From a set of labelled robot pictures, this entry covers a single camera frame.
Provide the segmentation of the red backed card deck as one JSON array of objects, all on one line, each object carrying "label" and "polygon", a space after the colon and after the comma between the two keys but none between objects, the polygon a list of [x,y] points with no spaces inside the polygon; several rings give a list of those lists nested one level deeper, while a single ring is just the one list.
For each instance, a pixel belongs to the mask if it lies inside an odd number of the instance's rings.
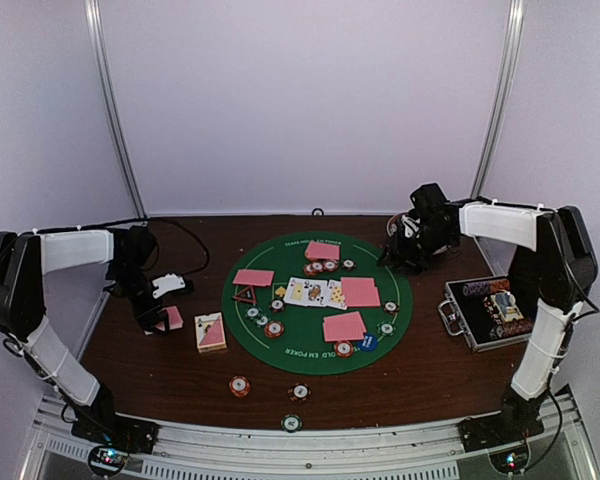
[{"label": "red backed card deck", "polygon": [[160,312],[162,321],[159,322],[155,329],[160,332],[181,329],[184,325],[184,320],[177,306],[165,307]]}]

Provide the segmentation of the red 5 chip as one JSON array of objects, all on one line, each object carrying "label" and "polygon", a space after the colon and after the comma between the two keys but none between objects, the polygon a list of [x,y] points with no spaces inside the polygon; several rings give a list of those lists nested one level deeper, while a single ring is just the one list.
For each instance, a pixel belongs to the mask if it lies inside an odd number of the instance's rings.
[{"label": "red 5 chip", "polygon": [[354,352],[354,346],[349,341],[338,341],[334,343],[334,352],[337,357],[349,358]]},{"label": "red 5 chip", "polygon": [[284,325],[278,321],[271,321],[264,326],[264,334],[268,338],[278,338],[284,334]]},{"label": "red 5 chip", "polygon": [[303,272],[307,276],[318,275],[323,272],[323,264],[318,261],[310,262],[303,267]]}]

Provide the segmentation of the red backed card gripper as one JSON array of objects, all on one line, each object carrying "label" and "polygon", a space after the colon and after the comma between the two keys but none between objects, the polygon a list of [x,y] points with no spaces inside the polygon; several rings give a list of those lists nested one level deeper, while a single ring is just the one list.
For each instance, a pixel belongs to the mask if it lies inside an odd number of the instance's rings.
[{"label": "red backed card gripper", "polygon": [[234,285],[267,287],[273,282],[275,272],[272,270],[239,269],[232,281]]}]

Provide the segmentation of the red chip stack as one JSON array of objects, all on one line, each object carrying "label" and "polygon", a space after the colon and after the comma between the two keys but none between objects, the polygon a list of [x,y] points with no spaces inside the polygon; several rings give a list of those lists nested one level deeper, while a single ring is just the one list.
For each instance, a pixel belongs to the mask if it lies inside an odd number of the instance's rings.
[{"label": "red chip stack", "polygon": [[243,398],[246,397],[251,391],[251,385],[249,380],[244,376],[234,376],[229,381],[229,390],[230,392],[238,397]]}]

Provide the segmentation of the brown 100 chip stack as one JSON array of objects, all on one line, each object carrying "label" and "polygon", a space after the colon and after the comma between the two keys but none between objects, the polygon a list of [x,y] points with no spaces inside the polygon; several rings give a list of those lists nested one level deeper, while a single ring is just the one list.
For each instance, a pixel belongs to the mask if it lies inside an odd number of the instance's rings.
[{"label": "brown 100 chip stack", "polygon": [[296,383],[287,390],[288,397],[294,402],[304,402],[311,395],[311,389],[306,383]]}]

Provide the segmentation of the green 20 chip stack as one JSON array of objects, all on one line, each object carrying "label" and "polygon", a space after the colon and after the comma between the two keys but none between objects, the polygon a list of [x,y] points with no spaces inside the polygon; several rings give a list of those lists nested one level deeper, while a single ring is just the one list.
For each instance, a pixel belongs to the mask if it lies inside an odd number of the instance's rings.
[{"label": "green 20 chip stack", "polygon": [[281,420],[281,428],[288,433],[297,432],[302,428],[302,420],[294,414],[286,415]]}]

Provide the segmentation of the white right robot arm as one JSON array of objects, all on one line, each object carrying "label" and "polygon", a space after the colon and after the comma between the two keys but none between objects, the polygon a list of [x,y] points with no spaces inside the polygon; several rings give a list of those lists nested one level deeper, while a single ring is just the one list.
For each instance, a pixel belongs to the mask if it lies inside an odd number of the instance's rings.
[{"label": "white right robot arm", "polygon": [[579,208],[558,209],[500,203],[485,198],[450,201],[415,192],[408,219],[389,235],[377,262],[420,273],[435,252],[456,247],[461,237],[487,238],[515,246],[513,263],[525,269],[518,284],[536,304],[533,329],[510,388],[531,403],[548,393],[550,378],[569,344],[572,325],[586,316],[589,292],[598,275],[584,217]]}]

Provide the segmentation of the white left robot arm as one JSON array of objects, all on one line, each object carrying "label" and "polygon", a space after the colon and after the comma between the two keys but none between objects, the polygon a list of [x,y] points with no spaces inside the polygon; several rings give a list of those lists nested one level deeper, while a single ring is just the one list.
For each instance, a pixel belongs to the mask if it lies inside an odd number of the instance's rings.
[{"label": "white left robot arm", "polygon": [[103,390],[60,340],[47,316],[44,276],[91,264],[108,267],[113,290],[130,301],[139,326],[154,332],[168,314],[143,272],[157,248],[146,227],[89,229],[46,234],[0,231],[0,332],[13,340],[48,380],[80,406]]}]

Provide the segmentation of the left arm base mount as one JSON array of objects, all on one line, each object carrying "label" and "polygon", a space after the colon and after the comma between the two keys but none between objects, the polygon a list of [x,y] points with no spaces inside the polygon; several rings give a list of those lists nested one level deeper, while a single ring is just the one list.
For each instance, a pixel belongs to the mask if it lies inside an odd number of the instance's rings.
[{"label": "left arm base mount", "polygon": [[159,425],[153,421],[119,415],[114,397],[104,385],[89,405],[65,399],[75,420],[73,436],[94,443],[87,455],[87,466],[102,479],[111,479],[127,465],[132,454],[150,454],[157,440]]}]

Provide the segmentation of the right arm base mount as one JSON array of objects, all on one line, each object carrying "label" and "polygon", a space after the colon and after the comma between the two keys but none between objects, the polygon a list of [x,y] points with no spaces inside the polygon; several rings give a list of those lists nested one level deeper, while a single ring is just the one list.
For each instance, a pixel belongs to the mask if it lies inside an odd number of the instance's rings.
[{"label": "right arm base mount", "polygon": [[497,472],[521,474],[531,461],[528,439],[544,432],[540,407],[548,396],[545,390],[539,397],[525,400],[506,387],[499,412],[467,417],[457,424],[464,451],[494,449],[490,462]]}]

